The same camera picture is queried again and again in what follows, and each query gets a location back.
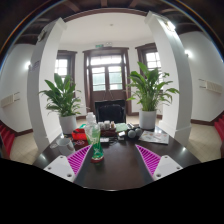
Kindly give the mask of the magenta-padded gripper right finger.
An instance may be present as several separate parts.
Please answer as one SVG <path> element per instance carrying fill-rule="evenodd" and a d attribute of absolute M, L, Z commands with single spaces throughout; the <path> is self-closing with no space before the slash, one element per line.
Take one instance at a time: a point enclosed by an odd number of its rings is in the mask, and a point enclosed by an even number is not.
<path fill-rule="evenodd" d="M 182 166 L 168 155 L 159 156 L 140 145 L 135 145 L 135 152 L 145 184 L 160 180 L 182 169 Z"/>

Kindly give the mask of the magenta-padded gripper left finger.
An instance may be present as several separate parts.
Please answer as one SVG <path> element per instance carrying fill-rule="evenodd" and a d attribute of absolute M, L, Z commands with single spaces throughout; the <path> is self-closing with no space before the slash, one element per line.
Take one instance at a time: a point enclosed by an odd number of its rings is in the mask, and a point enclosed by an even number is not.
<path fill-rule="evenodd" d="M 88 145 L 69 156 L 58 156 L 44 170 L 82 186 L 92 155 L 92 146 Z"/>

